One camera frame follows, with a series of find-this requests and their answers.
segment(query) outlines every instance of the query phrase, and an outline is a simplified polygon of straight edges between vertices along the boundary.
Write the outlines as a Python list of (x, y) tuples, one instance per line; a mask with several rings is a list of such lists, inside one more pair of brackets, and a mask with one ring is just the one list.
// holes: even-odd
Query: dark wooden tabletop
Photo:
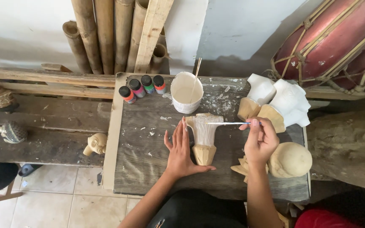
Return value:
[(108, 132), (112, 102), (15, 96), (19, 108), (0, 112), (0, 125), (16, 121), (25, 126), (25, 142), (10, 144), (0, 135), (0, 162), (102, 167), (104, 155), (82, 152), (91, 135)]
[[(140, 76), (130, 76), (127, 81)], [(227, 122), (240, 122), (236, 116), (240, 99), (250, 90), (244, 79), (199, 77), (204, 96), (196, 113), (223, 116)], [(164, 78), (168, 92), (172, 78)], [(163, 144), (164, 132), (172, 133), (184, 115), (177, 112), (169, 93), (147, 94), (134, 104), (124, 104), (120, 126), (119, 147), (116, 159), (114, 193), (144, 195), (156, 183), (166, 168), (169, 151)], [(225, 125), (216, 129), (217, 148), (212, 165), (215, 171), (195, 174), (180, 179), (173, 190), (195, 188), (224, 199), (246, 199), (247, 184), (244, 176), (230, 169), (238, 165), (244, 155), (243, 146), (248, 135), (238, 125)], [(190, 133), (190, 145), (193, 135)], [(292, 125), (278, 134), (280, 142), (295, 142), (304, 146), (303, 130)], [(293, 202), (309, 199), (308, 176), (278, 179), (269, 174), (274, 199)]]

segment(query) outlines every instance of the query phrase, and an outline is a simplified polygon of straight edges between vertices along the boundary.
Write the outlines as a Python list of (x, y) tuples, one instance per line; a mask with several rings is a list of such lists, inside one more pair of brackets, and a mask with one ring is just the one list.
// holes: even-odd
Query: black bottle cap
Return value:
[(129, 97), (131, 95), (131, 90), (127, 86), (122, 86), (119, 88), (119, 94), (123, 97)]
[(150, 86), (152, 84), (152, 78), (149, 75), (144, 75), (141, 81), (144, 86)]
[(129, 86), (132, 90), (136, 91), (136, 90), (139, 90), (141, 85), (140, 85), (140, 81), (137, 80), (137, 79), (132, 79), (130, 82), (129, 82)]
[(162, 86), (164, 84), (164, 79), (163, 79), (162, 76), (156, 75), (153, 78), (153, 83), (155, 84), (155, 86), (160, 87), (160, 86)]

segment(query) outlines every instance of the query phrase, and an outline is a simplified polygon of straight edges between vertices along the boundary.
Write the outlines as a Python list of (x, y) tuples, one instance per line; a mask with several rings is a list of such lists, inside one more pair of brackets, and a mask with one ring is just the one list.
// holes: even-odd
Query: black shirt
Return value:
[(218, 199), (201, 190), (181, 190), (163, 202), (147, 228), (247, 228), (240, 200)]

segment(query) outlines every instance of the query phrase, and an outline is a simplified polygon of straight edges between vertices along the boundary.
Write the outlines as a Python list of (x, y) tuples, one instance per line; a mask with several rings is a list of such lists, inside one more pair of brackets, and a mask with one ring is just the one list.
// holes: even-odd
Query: tiled floor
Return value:
[(141, 197), (113, 194), (101, 179), (101, 168), (72, 166), (17, 177), (13, 191), (24, 194), (0, 202), (0, 228), (117, 227)]

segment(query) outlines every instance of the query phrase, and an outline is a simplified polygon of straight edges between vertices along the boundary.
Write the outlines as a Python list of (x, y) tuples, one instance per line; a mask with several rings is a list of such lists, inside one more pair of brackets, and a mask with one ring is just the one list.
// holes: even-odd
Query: white paint cup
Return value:
[(178, 112), (184, 114), (193, 113), (199, 106), (204, 95), (204, 89), (199, 79), (195, 83), (195, 75), (189, 72), (181, 72), (176, 75), (171, 83), (170, 91), (173, 105)]

